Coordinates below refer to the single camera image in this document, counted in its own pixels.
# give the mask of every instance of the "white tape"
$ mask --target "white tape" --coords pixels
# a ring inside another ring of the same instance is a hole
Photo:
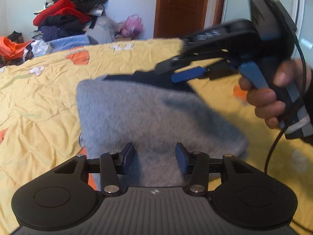
[[[306,115],[304,118],[302,118],[299,122],[289,126],[287,128],[287,130],[285,131],[285,134],[290,134],[290,133],[293,133],[295,132],[296,130],[302,128],[303,126],[305,126],[307,123],[310,123],[310,116],[309,114]]]

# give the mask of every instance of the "navy clothing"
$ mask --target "navy clothing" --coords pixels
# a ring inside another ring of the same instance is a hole
[[[43,33],[43,39],[45,42],[53,41],[53,40],[60,39],[63,37],[80,35],[80,34],[85,33],[82,30],[79,30],[79,31],[62,30],[58,28],[57,26],[42,26],[40,30]]]

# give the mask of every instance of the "pink plastic bag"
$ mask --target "pink plastic bag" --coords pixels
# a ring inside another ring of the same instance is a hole
[[[141,33],[143,24],[139,15],[129,16],[122,26],[121,34],[124,38],[133,38]]]

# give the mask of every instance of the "white plastic bag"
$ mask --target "white plastic bag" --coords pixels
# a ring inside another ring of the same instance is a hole
[[[52,51],[52,47],[44,41],[34,41],[31,45],[34,57],[50,54]]]
[[[27,48],[24,49],[24,52],[23,52],[23,62],[26,62],[26,55],[27,55],[28,52],[29,52],[29,50]]]

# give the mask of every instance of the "orange plastic bag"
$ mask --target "orange plastic bag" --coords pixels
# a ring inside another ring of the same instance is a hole
[[[3,56],[5,60],[22,58],[24,49],[30,42],[17,44],[10,41],[7,37],[0,37],[0,56]]]

